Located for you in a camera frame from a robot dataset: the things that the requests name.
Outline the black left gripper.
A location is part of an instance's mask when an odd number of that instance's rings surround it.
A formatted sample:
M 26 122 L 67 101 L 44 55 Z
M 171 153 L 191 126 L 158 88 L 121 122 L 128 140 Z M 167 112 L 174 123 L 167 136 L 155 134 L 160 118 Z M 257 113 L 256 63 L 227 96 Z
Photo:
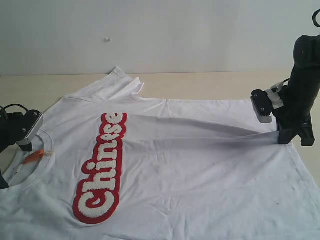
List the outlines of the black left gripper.
M 23 126 L 22 113 L 1 113 L 0 114 L 0 152 L 2 153 L 9 146 L 17 144 L 24 152 L 33 150 L 32 142 L 23 140 L 27 135 L 27 128 Z M 0 169 L 0 189 L 8 189 L 10 186 L 5 180 Z

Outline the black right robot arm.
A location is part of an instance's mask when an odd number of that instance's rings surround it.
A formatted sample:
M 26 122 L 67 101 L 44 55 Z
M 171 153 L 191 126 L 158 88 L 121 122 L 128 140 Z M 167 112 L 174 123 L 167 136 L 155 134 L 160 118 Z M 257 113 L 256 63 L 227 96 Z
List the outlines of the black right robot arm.
M 293 60 L 288 84 L 279 92 L 283 106 L 273 111 L 278 143 L 287 145 L 299 136 L 303 147 L 311 147 L 316 140 L 311 110 L 320 92 L 320 37 L 299 37 L 293 48 Z

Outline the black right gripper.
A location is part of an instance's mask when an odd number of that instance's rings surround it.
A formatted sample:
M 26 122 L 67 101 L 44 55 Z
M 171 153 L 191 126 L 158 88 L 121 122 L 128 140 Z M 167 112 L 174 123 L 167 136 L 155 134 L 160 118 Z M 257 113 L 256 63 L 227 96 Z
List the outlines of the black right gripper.
M 286 86 L 283 81 L 271 87 L 283 103 L 282 107 L 273 111 L 279 131 L 277 139 L 279 145 L 288 145 L 297 136 L 297 130 L 291 128 L 292 125 L 304 121 L 310 114 L 320 91 L 320 67 L 294 66 L 286 81 L 288 82 Z M 298 135 L 301 146 L 313 146 L 315 143 L 311 122 L 303 123 Z

